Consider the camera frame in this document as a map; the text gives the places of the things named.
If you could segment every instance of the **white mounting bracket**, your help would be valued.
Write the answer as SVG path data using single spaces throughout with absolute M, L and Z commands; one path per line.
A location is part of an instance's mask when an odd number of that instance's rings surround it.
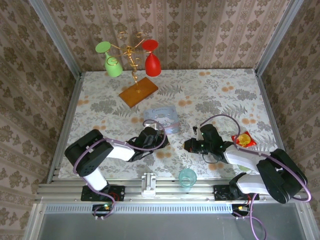
M 141 177 L 141 195 L 142 197 L 156 196 L 156 176 L 153 172 L 145 172 Z

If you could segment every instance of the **glass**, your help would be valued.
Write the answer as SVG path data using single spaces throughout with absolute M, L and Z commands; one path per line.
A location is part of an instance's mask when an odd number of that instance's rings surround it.
M 179 182 L 182 187 L 190 188 L 192 187 L 197 181 L 197 174 L 195 171 L 191 170 L 190 168 L 183 169 L 179 173 Z

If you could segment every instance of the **damask wallpaper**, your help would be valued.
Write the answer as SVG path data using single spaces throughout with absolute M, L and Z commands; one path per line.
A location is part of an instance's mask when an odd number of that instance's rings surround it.
M 305 0 L 262 79 L 285 149 L 309 180 L 320 226 L 320 1 Z
M 95 46 L 144 32 L 162 69 L 254 68 L 289 0 L 45 0 L 83 72 L 103 71 Z M 116 49 L 112 54 L 119 54 Z M 129 69 L 127 60 L 122 62 Z
M 0 0 L 0 239 L 22 239 L 75 79 L 27 0 Z

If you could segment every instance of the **red snack bag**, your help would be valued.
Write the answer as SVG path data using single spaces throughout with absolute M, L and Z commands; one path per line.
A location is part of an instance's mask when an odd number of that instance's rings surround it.
M 232 141 L 235 141 L 236 136 L 237 135 L 231 136 Z M 255 142 L 255 140 L 253 140 L 248 131 L 245 131 L 244 133 L 239 135 L 239 137 L 236 139 L 236 144 L 244 148 L 257 145 L 257 143 Z

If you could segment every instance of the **small box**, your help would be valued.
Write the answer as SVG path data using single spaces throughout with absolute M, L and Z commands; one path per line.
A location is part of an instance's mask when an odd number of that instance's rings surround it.
M 179 118 L 175 106 L 164 106 L 145 110 L 143 117 L 144 120 L 152 119 L 161 123 L 164 126 L 166 134 L 175 134 L 180 130 Z

